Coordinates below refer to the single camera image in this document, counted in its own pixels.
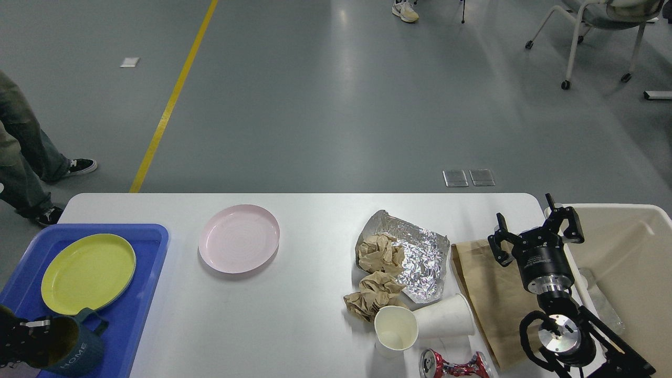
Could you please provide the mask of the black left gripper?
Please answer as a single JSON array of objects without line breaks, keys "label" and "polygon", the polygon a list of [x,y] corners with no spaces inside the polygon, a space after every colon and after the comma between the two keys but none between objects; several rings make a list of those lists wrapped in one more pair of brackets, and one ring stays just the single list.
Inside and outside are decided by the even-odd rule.
[{"label": "black left gripper", "polygon": [[26,350],[21,343],[22,327],[30,332],[50,332],[51,323],[51,318],[34,321],[18,318],[9,307],[1,306],[1,368],[26,359]]}]

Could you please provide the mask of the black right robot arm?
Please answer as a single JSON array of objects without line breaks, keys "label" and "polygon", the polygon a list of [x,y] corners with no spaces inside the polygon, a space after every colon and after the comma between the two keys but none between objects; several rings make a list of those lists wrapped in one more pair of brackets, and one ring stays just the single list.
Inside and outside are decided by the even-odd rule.
[{"label": "black right robot arm", "polygon": [[594,361],[600,343],[605,362],[592,377],[651,377],[655,368],[571,296],[574,276],[564,247],[583,243],[585,235],[573,207],[556,206],[550,194],[545,198],[550,215],[542,225],[514,234],[499,213],[498,227],[487,238],[500,266],[518,264],[523,288],[539,304],[519,323],[523,351],[540,368],[569,377],[571,368],[582,370]]}]

